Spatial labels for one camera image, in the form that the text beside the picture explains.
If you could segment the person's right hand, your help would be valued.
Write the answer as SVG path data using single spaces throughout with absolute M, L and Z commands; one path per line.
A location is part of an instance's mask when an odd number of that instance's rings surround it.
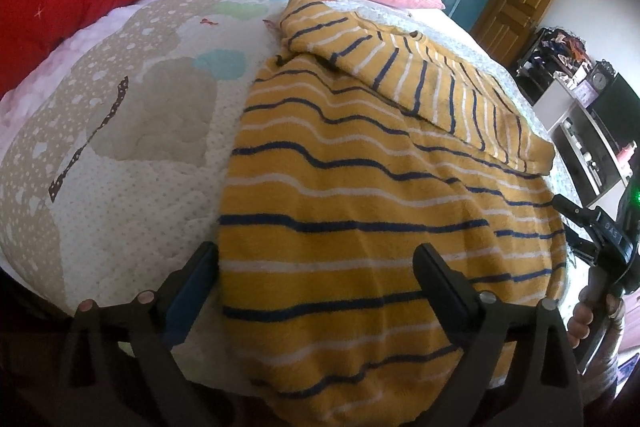
M 567 322 L 567 339 L 570 347 L 576 349 L 580 343 L 587 339 L 590 327 L 594 320 L 592 306 L 588 303 L 591 291 L 588 286 L 582 288 L 579 293 L 578 303 L 574 306 L 573 315 Z M 613 295 L 606 296 L 606 309 L 610 326 L 606 332 L 601 349 L 611 348 L 614 353 L 620 349 L 625 326 L 625 303 L 622 298 Z

